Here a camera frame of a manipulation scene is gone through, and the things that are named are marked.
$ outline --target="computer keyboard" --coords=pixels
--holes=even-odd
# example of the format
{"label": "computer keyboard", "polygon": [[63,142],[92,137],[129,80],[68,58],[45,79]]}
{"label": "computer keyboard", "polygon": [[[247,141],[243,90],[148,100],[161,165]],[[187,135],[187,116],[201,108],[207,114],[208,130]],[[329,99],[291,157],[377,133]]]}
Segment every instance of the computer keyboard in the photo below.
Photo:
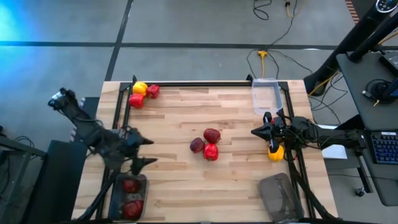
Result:
{"label": "computer keyboard", "polygon": [[398,164],[398,136],[372,134],[373,155],[377,164]]}

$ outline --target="concrete floor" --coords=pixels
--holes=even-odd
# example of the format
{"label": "concrete floor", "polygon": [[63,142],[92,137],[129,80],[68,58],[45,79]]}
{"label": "concrete floor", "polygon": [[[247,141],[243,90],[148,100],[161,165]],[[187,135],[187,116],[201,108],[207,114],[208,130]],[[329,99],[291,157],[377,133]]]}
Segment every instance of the concrete floor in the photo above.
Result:
{"label": "concrete floor", "polygon": [[[298,7],[303,2],[298,0]],[[1,1],[0,45],[4,41],[114,43],[126,4],[127,0]],[[252,13],[249,0],[135,0],[123,42],[270,44],[290,20],[283,1],[274,0],[264,10],[270,15],[268,21]],[[278,42],[292,49],[280,51],[315,71],[331,51],[295,50],[295,45],[338,45],[353,26],[344,0],[307,0],[289,34]],[[249,51],[122,47],[111,80],[130,80],[133,74],[140,80],[242,80],[250,73]],[[79,98],[99,96],[112,53],[113,47],[0,47],[0,125],[6,134],[26,135],[44,151],[51,139],[68,141],[72,125],[47,102],[60,87],[75,90]],[[309,74],[283,55],[272,55],[280,66],[279,79],[300,80]],[[252,54],[250,61],[259,76],[259,58]],[[266,77],[275,78],[270,57],[265,68]],[[346,90],[344,79],[336,87]],[[340,94],[330,90],[324,102]],[[341,122],[357,114],[349,93],[331,109]],[[327,108],[313,115],[321,124],[338,124]],[[352,170],[330,172],[358,175]],[[341,218],[395,223],[398,208],[381,205],[377,193],[362,198],[352,194],[353,187],[360,187],[359,179],[333,176],[330,182]]]}

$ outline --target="black stand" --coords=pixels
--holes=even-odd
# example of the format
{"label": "black stand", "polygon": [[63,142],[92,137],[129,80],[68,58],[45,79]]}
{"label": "black stand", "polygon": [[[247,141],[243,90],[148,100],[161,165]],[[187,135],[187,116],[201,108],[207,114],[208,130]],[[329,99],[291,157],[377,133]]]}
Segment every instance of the black stand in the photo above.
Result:
{"label": "black stand", "polygon": [[336,56],[338,54],[354,51],[390,14],[391,12],[379,12],[376,5],[373,5],[365,16],[347,34],[343,41],[341,41],[336,50],[331,53],[323,65],[315,73],[304,78],[307,93],[310,93],[317,83],[325,81],[338,71],[338,64],[336,61]]}

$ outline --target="white paper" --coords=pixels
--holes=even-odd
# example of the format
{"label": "white paper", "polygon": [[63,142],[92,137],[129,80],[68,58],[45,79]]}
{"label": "white paper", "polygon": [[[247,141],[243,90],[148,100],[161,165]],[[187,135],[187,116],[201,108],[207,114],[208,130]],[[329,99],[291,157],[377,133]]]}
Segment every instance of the white paper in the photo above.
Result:
{"label": "white paper", "polygon": [[331,145],[322,150],[324,159],[347,159],[346,148],[342,145]]}

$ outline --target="butcher block tabletop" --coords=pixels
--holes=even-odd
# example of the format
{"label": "butcher block tabletop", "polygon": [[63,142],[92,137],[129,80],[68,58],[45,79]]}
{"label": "butcher block tabletop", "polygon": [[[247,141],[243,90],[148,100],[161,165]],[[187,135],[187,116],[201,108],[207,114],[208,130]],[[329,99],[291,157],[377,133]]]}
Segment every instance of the butcher block tabletop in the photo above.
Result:
{"label": "butcher block tabletop", "polygon": [[[312,120],[304,82],[287,82],[295,115]],[[108,129],[114,118],[119,84],[104,82],[99,99],[96,118]],[[123,122],[126,95],[119,124]],[[284,160],[270,161],[267,143],[250,133],[262,126],[262,116],[256,115],[252,107],[250,86],[161,87],[158,99],[147,101],[143,109],[131,108],[129,125],[155,142],[141,146],[139,154],[159,159],[142,170],[149,179],[149,191],[140,222],[272,221],[257,185],[261,179],[274,174],[289,175],[289,169]],[[221,133],[217,144],[220,155],[212,162],[189,148],[193,139],[203,138],[206,128]],[[311,190],[323,206],[337,216],[322,152],[306,148],[303,154]],[[73,218],[79,217],[100,191],[103,170],[100,156],[87,158]],[[104,216],[108,214],[110,192]],[[302,191],[300,197],[307,217]]]}

